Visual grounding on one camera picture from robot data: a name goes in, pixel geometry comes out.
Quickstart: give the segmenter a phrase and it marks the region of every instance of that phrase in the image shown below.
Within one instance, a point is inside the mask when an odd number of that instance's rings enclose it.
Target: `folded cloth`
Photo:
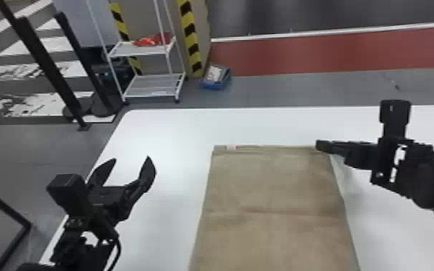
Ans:
[[[358,270],[328,155],[217,148],[190,270]]]

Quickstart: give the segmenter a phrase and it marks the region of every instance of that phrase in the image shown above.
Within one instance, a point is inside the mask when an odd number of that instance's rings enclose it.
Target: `black pole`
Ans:
[[[11,219],[15,220],[22,226],[20,231],[17,233],[15,238],[10,242],[9,246],[5,249],[4,253],[0,256],[0,270],[6,264],[6,261],[10,258],[10,255],[15,251],[15,249],[22,242],[23,238],[29,233],[32,228],[32,224],[24,216],[6,204],[0,199],[0,210],[8,215]]]
[[[88,105],[82,105],[77,100],[71,87],[62,77],[53,59],[40,42],[29,20],[26,17],[15,18],[4,0],[0,0],[0,11],[10,22],[12,28],[19,35],[32,57],[39,64],[49,82],[54,86],[64,103],[66,103],[67,108],[79,124],[79,130],[88,130],[90,125],[82,119],[82,116],[88,113],[90,105],[89,107]]]
[[[76,53],[77,57],[81,61],[82,66],[84,67],[84,70],[86,71],[86,74],[89,77],[89,80],[91,81],[94,90],[97,93],[97,96],[99,97],[99,98],[94,97],[94,103],[92,105],[92,113],[98,117],[106,117],[109,115],[116,114],[123,106],[123,101],[121,99],[121,96],[118,95],[117,97],[110,97],[108,93],[105,91],[105,89],[103,88],[103,86],[100,84],[99,80],[96,77],[96,74],[92,70],[87,55],[82,50],[82,47],[79,44],[79,41],[77,40],[77,37],[72,31],[67,16],[63,12],[58,12],[54,16],[54,18],[56,18],[57,23],[59,23],[59,25],[62,28],[62,31],[64,32],[67,39],[71,43],[74,52]]]

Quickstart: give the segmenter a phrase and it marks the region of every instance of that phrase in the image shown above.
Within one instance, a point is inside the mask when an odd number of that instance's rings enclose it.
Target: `wire shelf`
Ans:
[[[120,41],[110,51],[110,58],[120,58],[138,55],[168,55],[176,38],[173,37],[168,45],[159,46],[135,46],[132,41]]]
[[[135,76],[125,91],[126,98],[175,96],[178,99],[185,73]]]

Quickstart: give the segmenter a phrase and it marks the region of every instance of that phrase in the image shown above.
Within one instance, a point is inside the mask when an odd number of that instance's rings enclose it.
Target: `white metal shelf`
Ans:
[[[88,7],[89,13],[91,15],[91,19],[96,27],[97,36],[99,41],[101,42],[102,50],[105,53],[105,57],[107,59],[108,66],[111,69],[112,77],[115,80],[116,87],[118,88],[118,92],[121,97],[126,100],[126,98],[131,97],[160,97],[160,96],[174,96],[174,100],[176,103],[180,102],[180,90],[182,89],[183,81],[185,80],[185,65],[183,63],[182,53],[180,50],[179,43],[177,42],[177,38],[175,35],[175,28],[172,22],[172,16],[168,10],[167,0],[153,0],[153,4],[155,7],[155,15],[156,21],[158,22],[159,34],[164,37],[165,31],[163,28],[163,24],[161,23],[161,15],[158,1],[163,2],[164,11],[167,16],[167,21],[170,26],[170,30],[172,32],[172,40],[167,45],[160,46],[135,46],[131,41],[123,41],[119,35],[118,30],[115,27],[115,34],[119,37],[118,43],[113,47],[113,49],[108,52],[107,45],[105,44],[105,40],[102,36],[101,30],[97,23],[94,12],[91,8],[91,0],[86,0],[86,5]],[[180,64],[182,67],[182,73],[177,74],[174,73],[172,68],[172,63],[170,61],[170,52],[173,47],[177,48],[177,53],[180,59]],[[143,55],[164,55],[165,60],[167,62],[168,74],[159,74],[159,75],[148,75],[148,76],[134,76],[129,83],[128,87],[123,91],[121,87],[121,83],[118,80],[118,76],[116,74],[115,68],[112,64],[111,58],[122,58],[126,57],[129,62],[129,58],[133,56],[143,56]],[[131,66],[133,72],[136,74],[136,69]]]
[[[149,76],[135,76],[126,88],[125,98],[136,97],[178,97],[185,80],[183,74],[159,74]]]
[[[157,46],[136,46],[133,44],[133,41],[120,41],[110,51],[109,57],[120,58],[140,55],[168,55],[176,40],[176,37],[172,37],[169,44]]]

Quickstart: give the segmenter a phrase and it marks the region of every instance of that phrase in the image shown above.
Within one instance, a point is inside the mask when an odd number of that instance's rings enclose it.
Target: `hazard stripe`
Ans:
[[[202,57],[198,46],[197,29],[195,27],[195,15],[192,10],[192,3],[189,0],[177,0],[180,7],[182,30],[185,35],[185,47],[189,56],[189,65],[192,68],[193,77],[203,76]]]
[[[119,3],[110,3],[110,10],[112,13],[112,18],[115,20],[115,24],[118,29],[118,32],[120,33],[121,40],[129,41],[130,35],[128,34],[128,28],[126,27],[126,24],[123,20]],[[141,70],[141,62],[137,57],[135,56],[129,57],[128,62],[130,63],[130,65],[132,65],[132,67],[134,67],[138,75],[143,74]]]

